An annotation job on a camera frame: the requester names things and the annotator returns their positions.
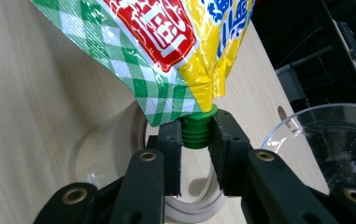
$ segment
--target clear plastic cup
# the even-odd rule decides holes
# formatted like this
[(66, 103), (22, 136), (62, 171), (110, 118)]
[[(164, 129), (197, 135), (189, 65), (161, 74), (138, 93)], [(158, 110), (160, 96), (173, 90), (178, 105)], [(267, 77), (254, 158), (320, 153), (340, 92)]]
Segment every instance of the clear plastic cup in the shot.
[(262, 148), (276, 152), (308, 186), (328, 194), (356, 185), (356, 104), (314, 106), (284, 119)]

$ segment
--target plastic bag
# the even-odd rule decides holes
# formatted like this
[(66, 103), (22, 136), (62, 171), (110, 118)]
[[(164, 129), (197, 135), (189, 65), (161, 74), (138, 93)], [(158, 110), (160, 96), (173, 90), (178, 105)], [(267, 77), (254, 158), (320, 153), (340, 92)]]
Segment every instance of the plastic bag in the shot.
[(128, 86), (157, 126), (207, 112), (225, 93), (251, 0), (32, 0)]

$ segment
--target transparent bowl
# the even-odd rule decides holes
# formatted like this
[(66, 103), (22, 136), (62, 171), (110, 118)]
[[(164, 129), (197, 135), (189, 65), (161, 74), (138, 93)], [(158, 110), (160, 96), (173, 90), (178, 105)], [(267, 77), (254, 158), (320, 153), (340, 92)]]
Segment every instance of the transparent bowl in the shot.
[(284, 119), (262, 148), (276, 152), (308, 186), (325, 194), (356, 185), (356, 104), (314, 106)]

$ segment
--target red label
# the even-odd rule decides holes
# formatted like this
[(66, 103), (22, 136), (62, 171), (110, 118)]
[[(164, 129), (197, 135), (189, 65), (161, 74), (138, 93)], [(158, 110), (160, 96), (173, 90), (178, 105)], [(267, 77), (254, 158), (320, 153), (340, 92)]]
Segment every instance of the red label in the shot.
[(196, 42), (179, 0), (104, 0), (139, 41), (154, 63), (168, 72)]

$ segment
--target wooden surface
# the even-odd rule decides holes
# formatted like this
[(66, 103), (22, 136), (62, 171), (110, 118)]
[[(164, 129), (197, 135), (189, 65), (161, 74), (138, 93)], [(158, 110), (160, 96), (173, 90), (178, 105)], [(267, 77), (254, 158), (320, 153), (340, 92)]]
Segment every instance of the wooden surface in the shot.
[[(227, 94), (254, 147), (292, 113), (250, 25)], [(75, 181), (71, 170), (85, 136), (134, 98), (104, 67), (71, 43), (28, 0), (0, 1), (0, 223), (31, 223), (50, 196)], [(229, 200), (207, 223), (241, 223)]]

